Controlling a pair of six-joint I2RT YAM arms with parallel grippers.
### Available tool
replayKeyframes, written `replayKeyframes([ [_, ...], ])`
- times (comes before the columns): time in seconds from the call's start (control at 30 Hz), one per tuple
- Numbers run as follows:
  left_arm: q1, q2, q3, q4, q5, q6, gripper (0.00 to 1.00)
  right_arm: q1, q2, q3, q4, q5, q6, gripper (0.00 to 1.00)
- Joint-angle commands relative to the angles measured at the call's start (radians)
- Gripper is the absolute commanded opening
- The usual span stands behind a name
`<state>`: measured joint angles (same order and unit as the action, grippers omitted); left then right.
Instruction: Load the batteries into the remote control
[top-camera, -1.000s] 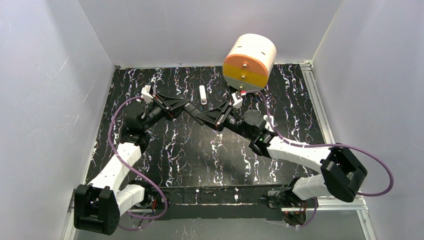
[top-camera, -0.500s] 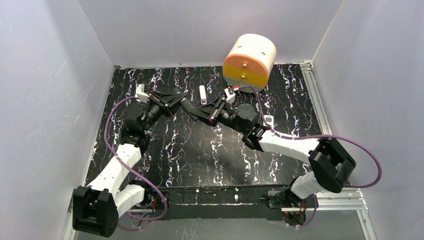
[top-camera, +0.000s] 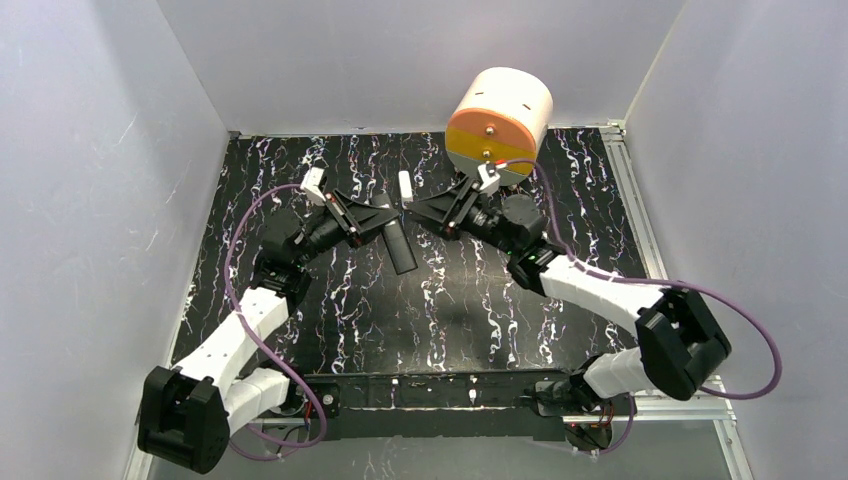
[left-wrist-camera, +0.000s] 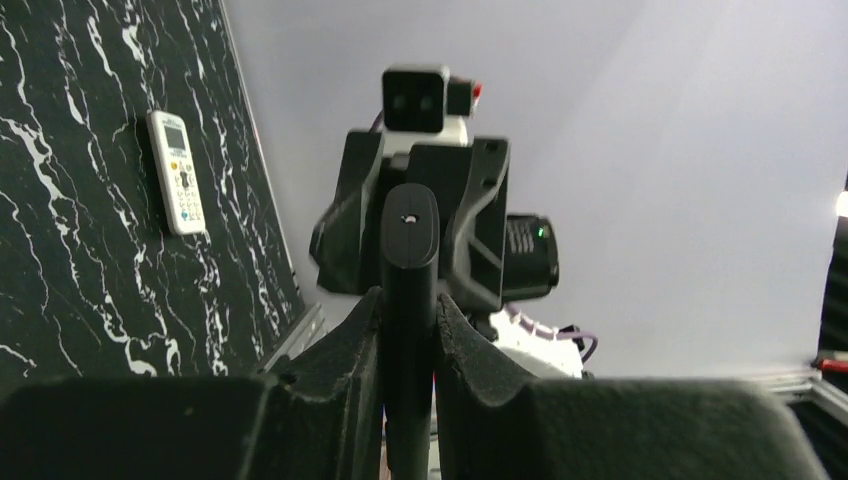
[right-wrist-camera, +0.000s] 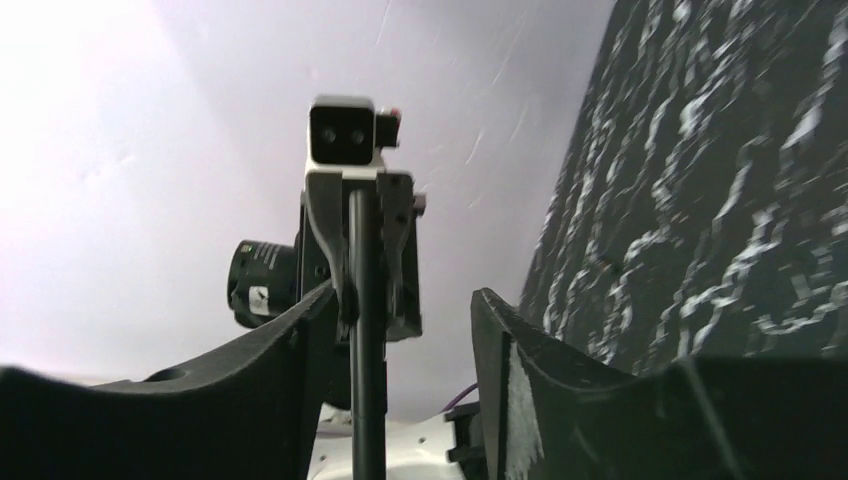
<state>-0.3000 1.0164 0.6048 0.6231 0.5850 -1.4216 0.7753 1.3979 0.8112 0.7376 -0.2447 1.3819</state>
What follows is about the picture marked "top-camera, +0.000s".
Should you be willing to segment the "black tv remote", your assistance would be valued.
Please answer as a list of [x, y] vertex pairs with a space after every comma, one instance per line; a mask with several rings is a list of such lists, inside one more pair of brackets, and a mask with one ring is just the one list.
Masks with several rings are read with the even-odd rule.
[[404, 232], [399, 211], [391, 204], [386, 193], [373, 196], [370, 204], [375, 207], [391, 210], [395, 217], [382, 227], [381, 235], [389, 253], [393, 268], [397, 275], [402, 275], [418, 268], [417, 261]]

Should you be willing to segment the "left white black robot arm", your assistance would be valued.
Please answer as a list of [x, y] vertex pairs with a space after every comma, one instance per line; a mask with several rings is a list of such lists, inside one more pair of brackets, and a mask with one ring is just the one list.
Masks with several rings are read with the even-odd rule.
[[265, 341], [303, 301], [311, 282], [309, 262], [341, 242], [352, 248], [368, 244], [396, 224], [399, 213], [337, 190], [313, 201], [316, 210], [307, 219], [283, 208], [264, 219], [243, 294], [235, 293], [231, 270], [224, 271], [230, 314], [174, 366], [157, 366], [147, 375], [138, 415], [141, 451], [206, 474], [234, 433], [286, 403], [292, 383], [302, 388], [318, 415], [317, 437], [324, 438], [321, 400]]

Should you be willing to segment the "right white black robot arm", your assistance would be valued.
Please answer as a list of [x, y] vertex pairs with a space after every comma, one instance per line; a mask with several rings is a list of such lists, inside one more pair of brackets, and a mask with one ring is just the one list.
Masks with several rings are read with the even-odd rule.
[[528, 390], [540, 415], [590, 411], [609, 398], [644, 390], [689, 400], [732, 351], [699, 292], [635, 284], [630, 278], [579, 266], [547, 239], [547, 221], [529, 196], [511, 195], [490, 207], [465, 178], [406, 209], [443, 239], [467, 233], [505, 252], [507, 270], [520, 287], [591, 311], [634, 336], [636, 347], [595, 355], [567, 378]]

